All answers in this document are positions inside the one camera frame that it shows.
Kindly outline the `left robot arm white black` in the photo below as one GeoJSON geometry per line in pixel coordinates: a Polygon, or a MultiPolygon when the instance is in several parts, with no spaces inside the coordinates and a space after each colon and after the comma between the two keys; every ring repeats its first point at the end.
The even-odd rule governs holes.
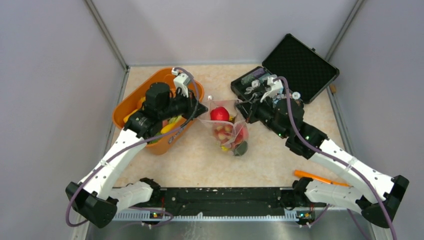
{"type": "Polygon", "coordinates": [[[134,205],[156,206],[160,186],[152,179],[142,178],[118,188],[116,181],[148,143],[168,136],[161,133],[164,120],[183,117],[183,122],[170,130],[175,133],[206,110],[192,80],[154,82],[133,92],[115,109],[114,120],[121,129],[116,141],[89,174],[66,187],[66,212],[75,211],[86,222],[103,228],[117,213],[134,205]]]}

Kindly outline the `clear zip top bag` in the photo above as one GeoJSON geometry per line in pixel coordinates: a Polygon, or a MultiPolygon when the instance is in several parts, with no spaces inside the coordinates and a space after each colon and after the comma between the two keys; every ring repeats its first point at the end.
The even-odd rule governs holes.
{"type": "Polygon", "coordinates": [[[226,154],[241,157],[249,149],[247,122],[238,109],[240,99],[217,99],[209,95],[203,103],[208,111],[199,117],[210,136],[226,154]]]}

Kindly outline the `red toy tomato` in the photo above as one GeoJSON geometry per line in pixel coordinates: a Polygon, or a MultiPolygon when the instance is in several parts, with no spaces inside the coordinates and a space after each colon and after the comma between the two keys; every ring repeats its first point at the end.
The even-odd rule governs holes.
{"type": "Polygon", "coordinates": [[[228,110],[223,107],[219,106],[210,111],[210,120],[211,121],[224,121],[228,122],[230,120],[230,113],[228,110]]]}

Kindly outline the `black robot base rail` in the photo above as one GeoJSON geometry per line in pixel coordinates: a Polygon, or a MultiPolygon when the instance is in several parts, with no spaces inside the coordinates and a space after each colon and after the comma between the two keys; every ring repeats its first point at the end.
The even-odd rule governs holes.
{"type": "Polygon", "coordinates": [[[282,216],[289,210],[324,206],[296,195],[289,187],[168,187],[155,190],[149,201],[136,204],[174,217],[282,216]]]}

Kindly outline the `red toy pepper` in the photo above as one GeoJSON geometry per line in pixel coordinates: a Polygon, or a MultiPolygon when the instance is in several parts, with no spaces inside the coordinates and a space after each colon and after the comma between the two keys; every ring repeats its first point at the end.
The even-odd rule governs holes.
{"type": "Polygon", "coordinates": [[[241,130],[236,134],[234,144],[239,145],[248,138],[249,138],[248,128],[246,126],[243,126],[241,130]]]}

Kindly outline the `toy cherry tomato cluster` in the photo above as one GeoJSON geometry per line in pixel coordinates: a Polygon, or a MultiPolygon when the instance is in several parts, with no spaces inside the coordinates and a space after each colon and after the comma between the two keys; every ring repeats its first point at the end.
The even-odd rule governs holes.
{"type": "Polygon", "coordinates": [[[224,145],[233,139],[233,128],[231,124],[216,125],[212,129],[212,133],[215,139],[224,145]]]}

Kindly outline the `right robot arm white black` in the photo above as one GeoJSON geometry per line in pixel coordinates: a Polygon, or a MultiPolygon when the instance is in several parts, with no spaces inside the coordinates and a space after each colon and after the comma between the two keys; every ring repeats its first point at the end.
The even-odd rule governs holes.
{"type": "Polygon", "coordinates": [[[286,139],[290,151],[329,169],[348,183],[340,186],[302,177],[292,185],[297,205],[331,204],[360,213],[378,227],[393,227],[409,185],[407,178],[383,174],[341,149],[327,134],[304,122],[303,106],[293,99],[281,99],[277,104],[251,100],[235,106],[248,123],[261,122],[286,139]]]}

